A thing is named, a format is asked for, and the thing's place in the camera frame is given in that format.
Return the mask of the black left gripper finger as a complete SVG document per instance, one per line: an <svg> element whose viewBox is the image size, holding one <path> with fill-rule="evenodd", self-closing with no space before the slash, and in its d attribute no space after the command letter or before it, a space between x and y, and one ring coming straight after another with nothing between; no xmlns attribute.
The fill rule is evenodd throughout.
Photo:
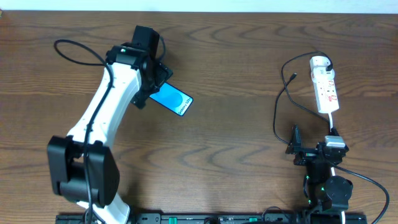
<svg viewBox="0 0 398 224"><path fill-rule="evenodd" d="M172 75L173 71L160 62L157 66L157 87L161 88Z"/></svg>
<svg viewBox="0 0 398 224"><path fill-rule="evenodd" d="M151 90L144 90L140 89L131 99L131 103L135 105L138 109L143 109L146 105L146 100L154 93L157 93L160 91L159 87L155 87L154 89Z"/></svg>

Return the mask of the blue Galaxy smartphone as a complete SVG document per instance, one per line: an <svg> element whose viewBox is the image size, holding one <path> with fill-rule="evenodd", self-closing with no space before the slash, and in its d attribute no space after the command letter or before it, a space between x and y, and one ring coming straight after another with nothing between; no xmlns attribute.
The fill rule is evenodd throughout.
<svg viewBox="0 0 398 224"><path fill-rule="evenodd" d="M164 83L150 98L179 116L183 116L193 103L191 96L168 83Z"/></svg>

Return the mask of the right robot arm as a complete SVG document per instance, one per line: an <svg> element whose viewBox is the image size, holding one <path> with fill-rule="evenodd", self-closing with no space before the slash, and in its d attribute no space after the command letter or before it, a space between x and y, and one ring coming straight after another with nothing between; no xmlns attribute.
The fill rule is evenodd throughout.
<svg viewBox="0 0 398 224"><path fill-rule="evenodd" d="M293 126L286 154L293 154L294 165L306 167L303 192L308 208L295 212L294 223L344 223L353 184L335 174L349 148L335 128L313 148L303 147L298 126Z"/></svg>

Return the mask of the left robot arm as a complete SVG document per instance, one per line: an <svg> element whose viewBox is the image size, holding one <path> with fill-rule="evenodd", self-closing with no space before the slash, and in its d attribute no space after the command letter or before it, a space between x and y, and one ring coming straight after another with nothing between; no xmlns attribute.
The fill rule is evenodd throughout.
<svg viewBox="0 0 398 224"><path fill-rule="evenodd" d="M65 137L53 136L47 144L52 190L85 208L83 223L129 222L131 208L118 194L120 173L111 149L127 107L145 107L173 74L157 56L163 43L154 29L136 26L132 40L113 46L105 57L72 40L53 44L58 54L59 44L80 47L104 68L83 116Z"/></svg>

